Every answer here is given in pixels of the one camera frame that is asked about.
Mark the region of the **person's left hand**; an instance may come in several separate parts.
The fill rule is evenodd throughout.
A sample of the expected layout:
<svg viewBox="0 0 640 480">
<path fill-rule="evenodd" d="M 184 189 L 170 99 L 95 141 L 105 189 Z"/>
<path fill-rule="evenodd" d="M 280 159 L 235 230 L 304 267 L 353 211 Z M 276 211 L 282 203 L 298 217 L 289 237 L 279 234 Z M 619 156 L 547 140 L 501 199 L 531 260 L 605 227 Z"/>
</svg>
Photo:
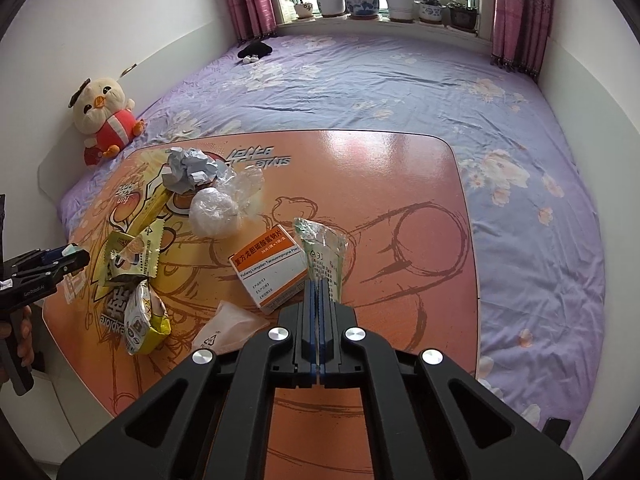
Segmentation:
<svg viewBox="0 0 640 480">
<path fill-rule="evenodd" d="M 16 336 L 17 343 L 17 355 L 21 359 L 22 367 L 32 366 L 32 362 L 35 359 L 34 346 L 32 345 L 32 308 L 27 306 L 22 309 L 21 323 L 18 328 L 20 336 Z M 1 323 L 1 340 L 9 337 L 12 334 L 13 326 L 8 323 Z M 4 366 L 1 364 L 0 372 L 1 385 L 9 381 L 10 376 Z"/>
</svg>

